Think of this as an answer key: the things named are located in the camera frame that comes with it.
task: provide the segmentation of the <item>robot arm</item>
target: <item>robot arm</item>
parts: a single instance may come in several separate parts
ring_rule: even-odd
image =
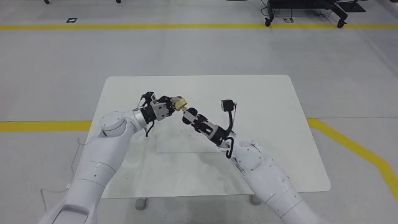
[[[222,101],[224,111],[232,111],[231,100]],[[229,149],[226,157],[240,171],[243,179],[266,205],[286,224],[327,224],[315,214],[299,193],[293,188],[290,178],[271,159],[259,144],[241,141],[234,144],[229,137],[232,128],[230,118],[227,130],[212,124],[195,108],[183,109],[183,122],[190,124],[199,133],[222,149]]]
[[[86,144],[69,191],[57,206],[45,213],[39,224],[96,223],[98,202],[120,168],[132,136],[187,104],[179,96],[162,96],[157,100],[153,92],[141,99],[145,99],[144,104],[134,110],[115,111],[102,117],[101,131]]]

